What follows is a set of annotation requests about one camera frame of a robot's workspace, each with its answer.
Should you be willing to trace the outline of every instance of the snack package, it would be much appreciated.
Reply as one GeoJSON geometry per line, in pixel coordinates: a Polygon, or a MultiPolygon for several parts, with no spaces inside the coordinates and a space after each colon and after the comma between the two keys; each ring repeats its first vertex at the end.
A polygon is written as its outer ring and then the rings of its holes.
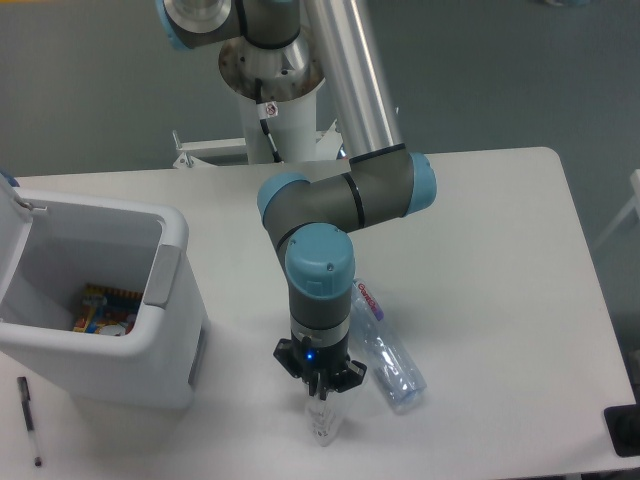
{"type": "Polygon", "coordinates": [[[121,337],[134,327],[142,293],[87,285],[74,332],[121,337]]]}

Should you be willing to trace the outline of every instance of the gray floor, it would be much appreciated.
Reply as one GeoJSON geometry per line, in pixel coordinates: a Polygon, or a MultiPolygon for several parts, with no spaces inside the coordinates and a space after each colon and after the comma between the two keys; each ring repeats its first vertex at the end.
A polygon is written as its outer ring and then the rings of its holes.
{"type": "MultiPolygon", "coordinates": [[[[153,3],[0,4],[0,167],[167,168],[174,128],[184,141],[240,136],[218,48],[171,50],[153,3]]],[[[640,168],[640,2],[369,5],[410,148],[553,148],[593,241],[640,168]]],[[[320,127],[333,118],[328,98],[320,127]]],[[[640,347],[640,228],[611,242],[597,269],[619,338],[640,347]]]]}

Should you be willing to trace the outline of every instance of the plastic bottle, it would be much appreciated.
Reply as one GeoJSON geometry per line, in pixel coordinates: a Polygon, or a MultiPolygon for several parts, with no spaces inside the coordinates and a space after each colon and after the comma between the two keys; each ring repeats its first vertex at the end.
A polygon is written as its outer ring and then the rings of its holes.
{"type": "Polygon", "coordinates": [[[369,287],[355,279],[351,295],[349,343],[360,349],[378,387],[396,412],[416,405],[427,384],[402,345],[369,287]]]}

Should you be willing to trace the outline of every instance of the blue joint cap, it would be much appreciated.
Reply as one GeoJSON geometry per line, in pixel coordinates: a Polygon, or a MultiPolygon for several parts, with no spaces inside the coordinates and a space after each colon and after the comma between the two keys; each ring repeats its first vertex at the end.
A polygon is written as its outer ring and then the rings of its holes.
{"type": "Polygon", "coordinates": [[[412,153],[411,160],[413,160],[413,193],[404,217],[431,205],[438,191],[436,174],[427,157],[422,153],[412,153]]]}
{"type": "Polygon", "coordinates": [[[258,192],[258,210],[260,210],[260,218],[262,218],[263,225],[264,213],[267,211],[267,207],[273,197],[275,197],[280,190],[293,182],[309,183],[309,180],[301,173],[288,172],[274,175],[262,184],[260,191],[258,192]]]}
{"type": "Polygon", "coordinates": [[[3,177],[7,182],[9,182],[9,185],[11,185],[12,187],[20,186],[20,184],[15,178],[13,178],[11,175],[9,175],[6,172],[3,172],[2,170],[0,170],[0,177],[3,177]]]}
{"type": "Polygon", "coordinates": [[[349,235],[328,223],[298,229],[284,257],[289,282],[303,295],[331,300],[351,289],[356,260],[349,235]]]}
{"type": "Polygon", "coordinates": [[[156,0],[156,10],[158,11],[158,16],[160,17],[162,28],[164,28],[167,37],[169,37],[169,43],[171,43],[171,46],[176,50],[191,50],[184,43],[182,43],[182,40],[180,40],[176,35],[176,32],[173,31],[171,22],[169,22],[169,19],[167,18],[167,12],[164,9],[164,0],[156,0]]]}

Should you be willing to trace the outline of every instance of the clear plastic bottle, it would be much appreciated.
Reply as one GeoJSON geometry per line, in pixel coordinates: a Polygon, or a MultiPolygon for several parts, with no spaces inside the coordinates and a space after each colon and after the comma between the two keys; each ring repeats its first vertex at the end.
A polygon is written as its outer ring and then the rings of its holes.
{"type": "Polygon", "coordinates": [[[416,405],[427,384],[361,279],[354,280],[349,331],[350,345],[362,351],[367,373],[373,373],[391,407],[400,413],[416,405]]]}
{"type": "Polygon", "coordinates": [[[318,396],[307,400],[305,406],[307,426],[318,444],[326,447],[333,442],[363,386],[364,382],[343,393],[329,392],[326,400],[320,400],[318,396]]]}

